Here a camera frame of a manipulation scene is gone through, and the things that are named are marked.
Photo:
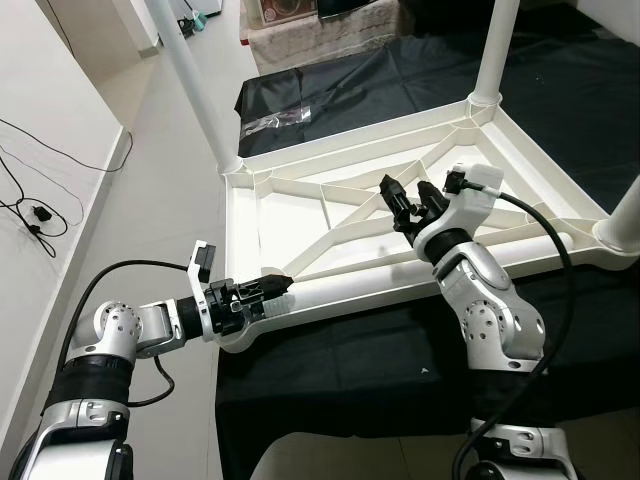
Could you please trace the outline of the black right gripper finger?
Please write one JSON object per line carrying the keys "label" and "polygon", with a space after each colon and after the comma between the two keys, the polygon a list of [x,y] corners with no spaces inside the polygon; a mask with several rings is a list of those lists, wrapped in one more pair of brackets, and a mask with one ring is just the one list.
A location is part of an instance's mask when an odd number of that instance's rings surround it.
{"label": "black right gripper finger", "polygon": [[392,216],[393,229],[408,229],[411,224],[411,202],[397,179],[384,175],[379,183],[380,196]]}
{"label": "black right gripper finger", "polygon": [[417,192],[419,192],[420,200],[419,206],[417,206],[417,215],[424,221],[439,219],[451,205],[451,201],[430,180],[419,180]]}

